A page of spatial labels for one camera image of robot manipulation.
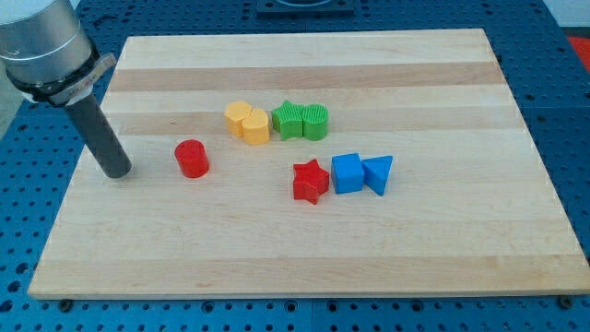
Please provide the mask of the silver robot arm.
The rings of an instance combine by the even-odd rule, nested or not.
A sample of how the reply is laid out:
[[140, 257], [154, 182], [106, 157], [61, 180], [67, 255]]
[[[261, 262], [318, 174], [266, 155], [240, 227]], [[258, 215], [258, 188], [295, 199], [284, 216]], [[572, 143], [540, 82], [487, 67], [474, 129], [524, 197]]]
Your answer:
[[101, 55], [70, 0], [1, 0], [1, 62], [34, 102], [72, 105], [116, 64]]

